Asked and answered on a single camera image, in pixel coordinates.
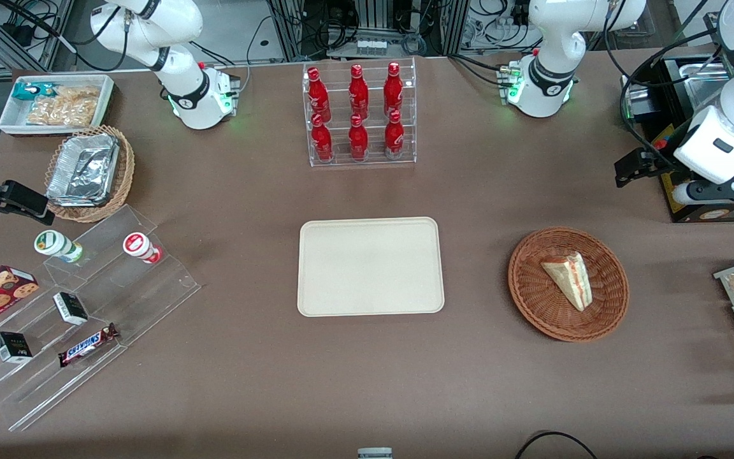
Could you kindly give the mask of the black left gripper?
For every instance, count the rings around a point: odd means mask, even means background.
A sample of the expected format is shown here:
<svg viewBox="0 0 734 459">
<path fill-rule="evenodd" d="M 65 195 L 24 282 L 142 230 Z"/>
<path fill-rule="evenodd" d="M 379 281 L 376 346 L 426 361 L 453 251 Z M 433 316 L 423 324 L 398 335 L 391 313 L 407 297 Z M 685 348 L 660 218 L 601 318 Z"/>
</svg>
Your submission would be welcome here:
<svg viewBox="0 0 734 459">
<path fill-rule="evenodd" d="M 636 148 L 614 163 L 615 185 L 624 188 L 634 180 L 657 177 L 672 171 L 670 160 L 658 151 Z"/>
</svg>

